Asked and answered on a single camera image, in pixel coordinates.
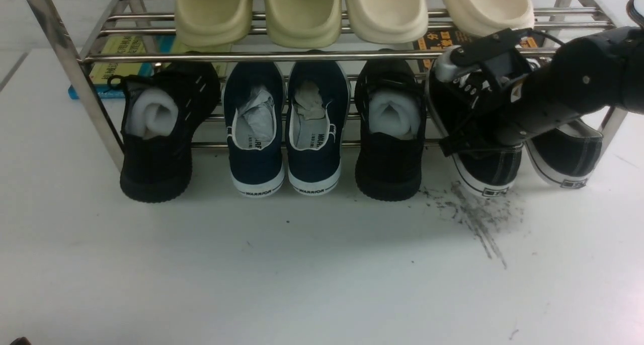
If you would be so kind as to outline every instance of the white floor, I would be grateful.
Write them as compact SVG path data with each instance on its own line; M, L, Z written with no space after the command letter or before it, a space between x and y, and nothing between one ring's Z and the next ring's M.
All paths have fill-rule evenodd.
M642 117L581 191L547 186L525 162L506 198L465 198L430 149L423 192L380 203L359 193L348 150L328 196L250 200L225 152L198 152L188 191L150 206L120 192L67 83L39 49L0 93L0 341L644 339Z

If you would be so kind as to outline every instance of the cable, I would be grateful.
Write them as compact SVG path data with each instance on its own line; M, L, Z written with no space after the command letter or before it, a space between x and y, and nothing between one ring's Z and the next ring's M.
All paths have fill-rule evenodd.
M528 32L536 34L537 36L545 37L545 38L549 39L550 41L553 41L554 43L557 43L557 45L560 45L560 46L565 44L564 41L560 40L559 38L556 38L555 36L553 36L550 33L537 31L536 29L531 29Z

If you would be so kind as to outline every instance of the black rubber sole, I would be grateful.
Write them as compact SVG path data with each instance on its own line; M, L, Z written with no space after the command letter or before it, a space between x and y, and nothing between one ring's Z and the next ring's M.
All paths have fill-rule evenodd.
M421 188L423 176L420 171L416 177L403 183L386 183L364 175L359 164L356 165L356 184L369 198L386 202L400 202L412 198Z
M121 175L120 186L123 193L130 199L151 204L164 203L183 194L188 188L192 176L193 160L190 158L187 168L174 178L158 183L140 184Z

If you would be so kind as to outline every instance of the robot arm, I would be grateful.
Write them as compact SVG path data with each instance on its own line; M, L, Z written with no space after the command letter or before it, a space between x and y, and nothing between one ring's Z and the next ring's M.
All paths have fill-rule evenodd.
M445 155L517 145L605 106L644 114L644 29L577 38L534 72L515 48L528 33L508 29L437 59L433 79L451 82L481 70L490 83L472 116L441 140Z

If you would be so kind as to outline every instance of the slipper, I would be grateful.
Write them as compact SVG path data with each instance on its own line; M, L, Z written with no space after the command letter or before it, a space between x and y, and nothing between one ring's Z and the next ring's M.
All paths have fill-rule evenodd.
M488 36L502 29L534 27L530 0L443 0L454 24L472 36Z
M175 0L177 38L191 47L241 40L252 21L253 0Z
M345 0L359 38L373 43L408 43L427 33L425 0Z
M272 42L283 47L327 47L340 36L342 0L264 0Z

